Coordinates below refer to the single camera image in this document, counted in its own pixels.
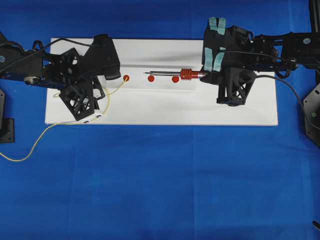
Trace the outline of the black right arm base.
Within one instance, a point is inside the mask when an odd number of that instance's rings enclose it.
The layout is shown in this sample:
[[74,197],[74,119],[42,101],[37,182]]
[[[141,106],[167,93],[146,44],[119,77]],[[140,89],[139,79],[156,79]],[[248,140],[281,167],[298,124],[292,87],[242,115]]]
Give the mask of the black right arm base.
[[303,100],[303,106],[308,119],[304,119],[304,129],[306,136],[317,146],[320,147],[320,84],[318,84]]

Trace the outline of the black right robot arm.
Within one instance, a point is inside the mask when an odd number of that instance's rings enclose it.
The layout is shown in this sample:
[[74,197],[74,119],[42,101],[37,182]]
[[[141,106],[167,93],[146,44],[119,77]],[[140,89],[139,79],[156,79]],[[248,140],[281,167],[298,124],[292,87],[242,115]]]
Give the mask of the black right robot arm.
[[286,79],[299,65],[320,66],[318,32],[257,35],[239,26],[227,27],[223,17],[210,17],[204,32],[199,80],[218,86],[217,103],[244,105],[258,72]]

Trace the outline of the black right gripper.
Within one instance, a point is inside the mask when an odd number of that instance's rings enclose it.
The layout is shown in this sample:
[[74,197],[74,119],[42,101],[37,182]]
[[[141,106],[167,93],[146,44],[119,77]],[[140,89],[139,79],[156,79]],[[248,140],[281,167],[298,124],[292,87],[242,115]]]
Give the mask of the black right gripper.
[[204,31],[202,65],[207,72],[223,72],[218,104],[242,106],[257,77],[253,52],[254,34],[239,26],[226,27],[223,17],[210,17]]

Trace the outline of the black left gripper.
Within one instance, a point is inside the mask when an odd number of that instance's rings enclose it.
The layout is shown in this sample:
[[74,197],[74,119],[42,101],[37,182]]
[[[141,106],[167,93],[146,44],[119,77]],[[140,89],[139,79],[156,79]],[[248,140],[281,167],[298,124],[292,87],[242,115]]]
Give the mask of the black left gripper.
[[90,78],[91,50],[90,47],[84,55],[80,55],[73,47],[62,54],[46,52],[42,56],[48,62],[43,66],[42,86],[63,88],[59,97],[76,121],[99,110],[98,100],[106,96],[98,77]]

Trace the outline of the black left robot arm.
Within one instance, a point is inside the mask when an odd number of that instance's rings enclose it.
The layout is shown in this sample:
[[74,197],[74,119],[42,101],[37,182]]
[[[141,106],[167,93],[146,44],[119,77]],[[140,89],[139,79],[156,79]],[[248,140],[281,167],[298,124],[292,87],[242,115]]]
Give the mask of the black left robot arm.
[[56,89],[59,98],[80,121],[99,110],[98,101],[106,95],[98,77],[114,80],[120,76],[120,62],[113,40],[106,34],[93,37],[87,51],[80,55],[74,48],[54,54],[46,52],[40,40],[31,50],[0,36],[1,79]]

